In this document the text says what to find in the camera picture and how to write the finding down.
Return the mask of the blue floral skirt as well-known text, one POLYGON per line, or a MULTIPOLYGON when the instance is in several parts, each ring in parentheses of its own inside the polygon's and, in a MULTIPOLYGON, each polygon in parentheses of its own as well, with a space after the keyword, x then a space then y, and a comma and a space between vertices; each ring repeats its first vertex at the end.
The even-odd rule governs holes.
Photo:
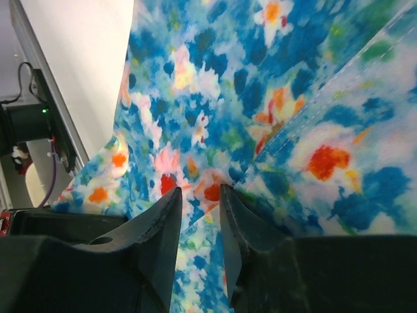
POLYGON ((227 312, 221 184, 294 236, 416 233, 415 1, 136 1, 113 135, 53 208, 182 189, 172 312, 227 312))

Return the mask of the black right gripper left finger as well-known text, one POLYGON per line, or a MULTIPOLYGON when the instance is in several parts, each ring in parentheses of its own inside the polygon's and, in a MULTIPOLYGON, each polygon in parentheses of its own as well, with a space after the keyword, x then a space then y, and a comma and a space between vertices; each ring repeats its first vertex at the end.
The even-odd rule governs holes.
POLYGON ((182 190, 87 244, 1 239, 2 312, 168 312, 182 190))

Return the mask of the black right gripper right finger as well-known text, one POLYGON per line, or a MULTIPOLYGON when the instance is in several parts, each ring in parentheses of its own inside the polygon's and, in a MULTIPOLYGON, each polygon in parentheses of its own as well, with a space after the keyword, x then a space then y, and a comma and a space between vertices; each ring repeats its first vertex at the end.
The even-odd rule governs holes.
POLYGON ((229 307, 235 312, 415 312, 416 237, 289 237, 220 187, 229 307))

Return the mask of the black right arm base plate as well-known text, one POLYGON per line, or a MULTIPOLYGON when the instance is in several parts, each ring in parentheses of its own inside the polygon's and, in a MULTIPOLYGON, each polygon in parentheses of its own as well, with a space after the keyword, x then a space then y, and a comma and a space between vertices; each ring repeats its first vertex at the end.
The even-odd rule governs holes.
POLYGON ((62 160, 66 172, 70 173, 75 169, 76 165, 76 151, 72 140, 42 71, 36 68, 33 74, 37 85, 38 97, 46 111, 45 114, 50 126, 51 137, 54 140, 55 151, 62 160))

